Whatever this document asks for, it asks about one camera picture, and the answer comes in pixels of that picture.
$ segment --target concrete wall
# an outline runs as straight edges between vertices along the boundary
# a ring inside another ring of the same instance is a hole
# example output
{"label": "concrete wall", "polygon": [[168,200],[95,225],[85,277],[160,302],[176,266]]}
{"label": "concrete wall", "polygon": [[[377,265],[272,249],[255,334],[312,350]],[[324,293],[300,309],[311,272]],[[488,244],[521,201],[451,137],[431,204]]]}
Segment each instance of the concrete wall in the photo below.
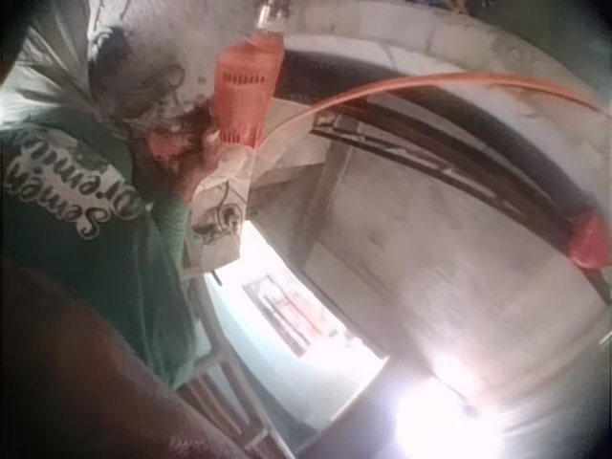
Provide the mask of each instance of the concrete wall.
{"label": "concrete wall", "polygon": [[[351,151],[337,173],[310,234],[270,239],[362,333],[494,406],[524,435],[508,445],[523,455],[507,457],[553,457],[550,442],[575,439],[576,419],[607,419],[591,408],[609,402],[597,347],[609,310],[564,256],[418,172]],[[283,209],[291,214],[282,193],[268,206],[264,228],[281,228]],[[311,241],[303,264],[292,258],[300,237]]]}

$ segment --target sleeve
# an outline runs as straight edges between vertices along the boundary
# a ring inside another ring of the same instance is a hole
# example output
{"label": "sleeve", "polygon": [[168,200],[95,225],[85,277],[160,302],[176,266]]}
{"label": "sleeve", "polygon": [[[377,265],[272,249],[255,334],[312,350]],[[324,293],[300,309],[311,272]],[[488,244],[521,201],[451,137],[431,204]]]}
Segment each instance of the sleeve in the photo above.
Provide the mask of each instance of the sleeve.
{"label": "sleeve", "polygon": [[188,204],[181,198],[167,197],[153,203],[151,217],[177,267],[183,261]]}

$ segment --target metal bar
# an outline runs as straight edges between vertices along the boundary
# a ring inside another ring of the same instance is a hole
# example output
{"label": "metal bar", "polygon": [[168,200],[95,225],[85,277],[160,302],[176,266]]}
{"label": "metal bar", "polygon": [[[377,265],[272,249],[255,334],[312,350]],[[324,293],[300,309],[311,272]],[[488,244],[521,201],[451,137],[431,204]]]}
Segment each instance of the metal bar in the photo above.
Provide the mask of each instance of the metal bar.
{"label": "metal bar", "polygon": [[503,196],[544,229],[553,230],[553,233],[563,230],[569,237],[571,229],[568,219],[548,197],[478,149],[424,122],[375,104],[342,105],[335,111],[413,142],[449,161],[497,195]]}

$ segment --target hand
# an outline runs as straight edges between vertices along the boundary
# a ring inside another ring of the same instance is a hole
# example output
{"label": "hand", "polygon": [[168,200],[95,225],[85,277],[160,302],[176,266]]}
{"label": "hand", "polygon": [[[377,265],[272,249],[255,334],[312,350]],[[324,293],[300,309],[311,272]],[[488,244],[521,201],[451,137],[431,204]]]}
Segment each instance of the hand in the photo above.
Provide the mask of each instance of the hand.
{"label": "hand", "polygon": [[219,130],[208,116],[206,107],[198,107],[181,119],[176,131],[154,129],[147,143],[171,192],[187,202],[191,201],[198,185],[217,169],[221,160]]}
{"label": "hand", "polygon": [[199,142],[182,133],[153,131],[148,145],[170,182],[171,192],[190,202],[198,185],[219,166],[219,131],[207,130]]}

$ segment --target orange power drill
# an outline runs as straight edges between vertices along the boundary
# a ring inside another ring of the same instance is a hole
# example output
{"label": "orange power drill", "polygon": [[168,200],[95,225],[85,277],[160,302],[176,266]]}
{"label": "orange power drill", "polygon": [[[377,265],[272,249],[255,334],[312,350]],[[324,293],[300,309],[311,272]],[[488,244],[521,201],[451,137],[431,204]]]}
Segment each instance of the orange power drill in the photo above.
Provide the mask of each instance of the orange power drill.
{"label": "orange power drill", "polygon": [[217,59],[214,114],[222,149],[232,145],[255,149],[264,134],[285,55],[287,16],[286,1],[267,1],[259,8],[256,32],[229,46]]}

